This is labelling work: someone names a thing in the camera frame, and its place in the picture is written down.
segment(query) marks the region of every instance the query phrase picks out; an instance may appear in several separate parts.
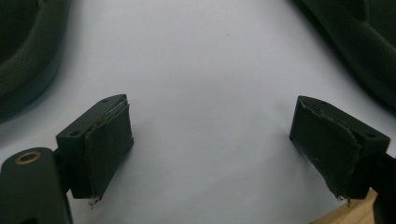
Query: black plastic part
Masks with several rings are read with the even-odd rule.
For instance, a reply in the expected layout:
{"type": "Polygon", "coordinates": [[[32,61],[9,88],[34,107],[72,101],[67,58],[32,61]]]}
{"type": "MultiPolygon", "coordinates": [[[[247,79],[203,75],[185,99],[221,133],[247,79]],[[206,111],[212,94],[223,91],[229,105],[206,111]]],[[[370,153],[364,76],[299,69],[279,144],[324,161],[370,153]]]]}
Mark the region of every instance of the black plastic part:
{"type": "Polygon", "coordinates": [[[299,96],[290,140],[314,164],[337,198],[364,199],[374,164],[390,139],[338,108],[299,96]]]}
{"type": "Polygon", "coordinates": [[[73,196],[102,199],[122,158],[134,143],[126,95],[100,101],[56,139],[57,157],[70,172],[66,175],[73,196]]]}
{"type": "Polygon", "coordinates": [[[59,148],[32,148],[8,158],[0,178],[0,223],[70,224],[65,194],[102,199],[131,149],[126,95],[108,97],[57,135],[59,148]]]}
{"type": "Polygon", "coordinates": [[[374,203],[375,224],[396,223],[396,160],[386,155],[375,165],[370,178],[378,192],[374,203]]]}
{"type": "Polygon", "coordinates": [[[0,122],[32,102],[55,77],[69,0],[0,0],[0,122]]]}
{"type": "Polygon", "coordinates": [[[0,179],[0,223],[70,224],[52,151],[31,148],[8,158],[0,179]]]}
{"type": "Polygon", "coordinates": [[[294,1],[366,89],[396,109],[396,1],[294,1]]]}

